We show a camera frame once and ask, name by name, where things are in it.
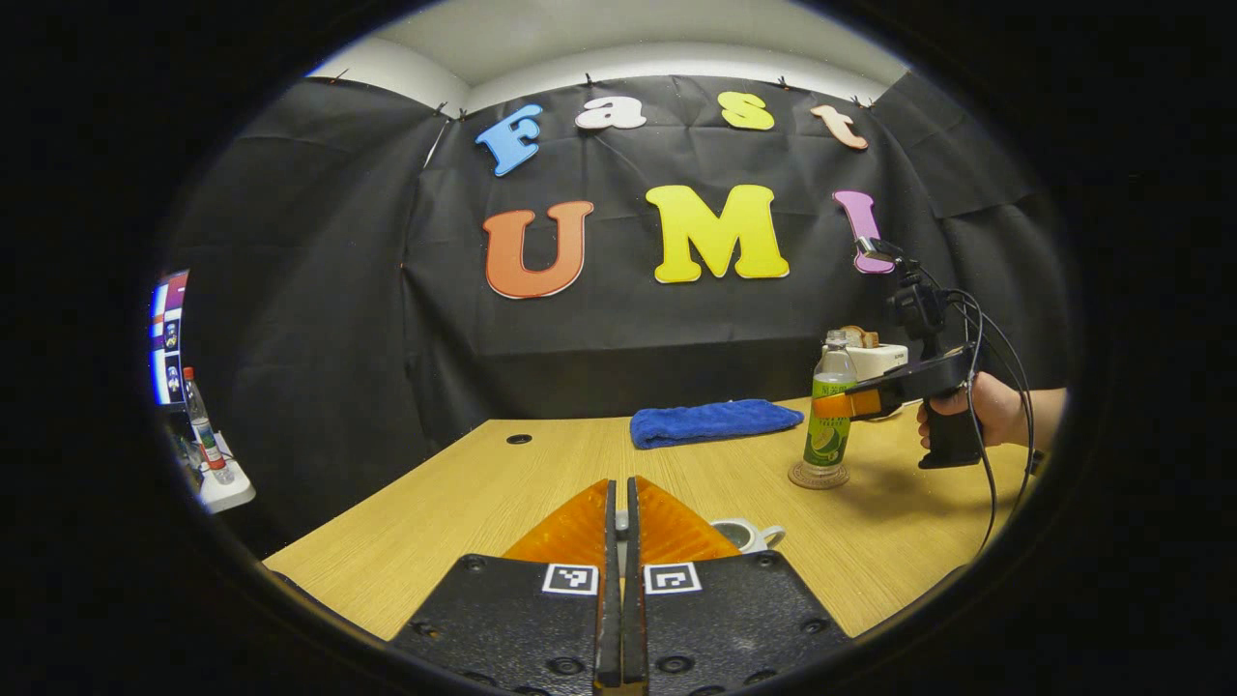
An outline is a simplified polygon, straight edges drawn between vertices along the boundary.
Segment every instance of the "white wall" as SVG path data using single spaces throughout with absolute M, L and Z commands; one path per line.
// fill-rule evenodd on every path
M 348 73 L 340 79 L 390 89 L 430 106 L 449 101 L 445 110 L 450 114 L 466 103 L 470 90 L 468 83 L 421 53 L 376 37 L 362 38 L 335 53 L 308 77 L 335 77 L 345 69 Z
M 585 82 L 638 75 L 713 75 L 777 82 L 842 99 L 876 100 L 887 84 L 835 68 L 828 63 L 745 46 L 717 43 L 640 43 L 554 58 L 511 72 L 479 85 L 469 85 L 438 63 L 392 41 L 364 38 L 310 77 L 335 77 L 390 89 L 429 106 L 447 101 L 444 111 L 476 111 L 516 96 Z
M 777 82 L 831 94 L 857 95 L 867 104 L 888 87 L 809 58 L 746 46 L 719 43 L 637 43 L 554 58 L 479 84 L 468 95 L 469 111 L 516 96 L 585 82 L 637 75 L 711 75 Z

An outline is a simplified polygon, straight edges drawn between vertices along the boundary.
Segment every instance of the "plastic bottle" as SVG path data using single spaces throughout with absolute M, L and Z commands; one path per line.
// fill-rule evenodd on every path
M 846 344 L 845 330 L 830 330 L 826 335 L 820 362 L 811 376 L 813 399 L 840 394 L 858 383 Z M 819 419 L 809 409 L 804 464 L 792 470 L 790 478 L 810 488 L 833 488 L 846 483 L 850 475 L 842 466 L 842 457 L 849 440 L 850 419 Z
M 193 368 L 184 368 L 181 377 L 184 381 L 184 404 L 189 409 L 189 423 L 193 425 L 193 433 L 198 436 L 202 456 L 205 457 L 207 466 L 210 467 L 215 481 L 228 486 L 235 481 L 235 477 L 228 469 L 223 454 L 219 452 L 219 445 L 215 444 L 215 431 L 210 428 L 207 405 L 202 403 L 202 393 L 198 391 L 198 383 L 193 380 Z
M 194 455 L 198 455 L 198 449 L 189 445 L 184 438 L 172 433 L 172 429 L 166 423 L 163 424 L 163 435 L 172 446 L 172 455 L 176 457 L 177 467 L 184 475 L 184 482 L 197 494 L 202 491 L 202 472 L 194 460 Z

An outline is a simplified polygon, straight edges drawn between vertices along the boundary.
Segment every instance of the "foam letter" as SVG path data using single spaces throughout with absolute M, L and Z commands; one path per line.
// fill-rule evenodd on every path
M 764 110 L 764 100 L 745 91 L 722 91 L 717 95 L 721 117 L 735 127 L 768 130 L 773 127 L 773 115 Z
M 490 232 L 485 252 L 485 277 L 503 297 L 526 299 L 562 291 L 580 277 L 584 268 L 584 218 L 593 203 L 571 200 L 550 205 L 546 214 L 558 220 L 558 257 L 543 271 L 524 267 L 524 227 L 537 215 L 532 210 L 508 210 L 485 220 Z
M 494 167 L 494 176 L 510 172 L 537 153 L 537 145 L 523 142 L 522 138 L 533 138 L 541 134 L 537 121 L 528 117 L 539 112 L 542 112 L 541 106 L 527 104 L 476 136 L 476 142 L 485 143 L 499 161 Z
M 829 126 L 829 132 L 834 134 L 834 137 L 840 140 L 842 145 L 846 145 L 847 147 L 854 147 L 855 150 L 867 148 L 867 140 L 863 140 L 862 137 L 851 132 L 849 126 L 852 125 L 855 121 L 851 120 L 851 117 L 847 116 L 846 114 L 839 114 L 837 109 L 825 105 L 816 106 L 815 109 L 809 109 L 809 111 L 820 116 L 825 121 L 825 125 Z
M 782 277 L 790 272 L 790 265 L 778 252 L 769 214 L 773 192 L 768 188 L 752 184 L 731 188 L 721 216 L 714 215 L 687 185 L 658 185 L 644 198 L 662 213 L 663 261 L 653 271 L 659 282 L 691 282 L 700 277 L 700 263 L 691 260 L 689 241 L 716 277 L 730 268 L 736 241 L 740 252 L 735 272 L 741 277 Z
M 602 96 L 584 105 L 586 110 L 575 116 L 575 125 L 588 130 L 640 127 L 648 120 L 640 115 L 641 106 L 640 99 L 631 96 Z
M 872 216 L 872 197 L 858 190 L 836 190 L 834 200 L 842 204 L 846 216 L 851 221 L 851 232 L 855 239 L 871 236 L 880 239 L 881 232 L 876 229 L 876 218 Z M 893 269 L 892 261 L 868 258 L 862 252 L 855 252 L 855 267 L 862 273 L 887 273 Z

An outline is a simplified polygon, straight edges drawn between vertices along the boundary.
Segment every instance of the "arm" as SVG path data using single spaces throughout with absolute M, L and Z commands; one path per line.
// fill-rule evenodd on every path
M 1048 451 L 1053 439 L 1056 436 L 1056 428 L 1061 422 L 1061 413 L 1065 410 L 1065 389 L 1040 389 L 1033 391 L 1030 396 L 1030 408 L 1035 417 L 1035 449 Z M 975 402 L 975 415 L 983 427 L 983 446 L 995 448 L 1012 443 L 1014 445 L 1029 446 L 1027 443 L 1027 415 L 1023 413 L 1022 399 L 1018 393 L 999 380 L 988 373 L 975 375 L 975 383 L 971 388 L 971 399 Z M 945 417 L 960 414 L 966 410 L 966 391 L 945 399 L 933 399 L 931 408 Z M 919 407 L 918 420 L 920 445 L 929 449 L 930 439 L 928 431 L 928 414 L 923 405 Z

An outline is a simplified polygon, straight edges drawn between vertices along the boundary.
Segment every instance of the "wooden table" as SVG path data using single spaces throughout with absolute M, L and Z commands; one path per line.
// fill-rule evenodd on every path
M 808 399 L 781 404 L 808 409 Z M 842 629 L 857 635 L 969 562 L 987 527 L 981 466 L 917 467 L 924 450 L 915 408 L 852 424 L 851 478 L 831 491 L 808 491 L 787 478 L 803 455 L 807 423 L 756 438 L 637 450 L 630 418 L 491 420 L 265 562 L 390 639 L 461 555 L 501 556 L 601 478 L 618 482 L 623 509 L 626 480 L 641 475 L 705 519 L 784 527 L 777 550 Z M 532 441 L 508 445 L 516 434 Z M 1006 445 L 988 455 L 999 528 L 1027 450 Z

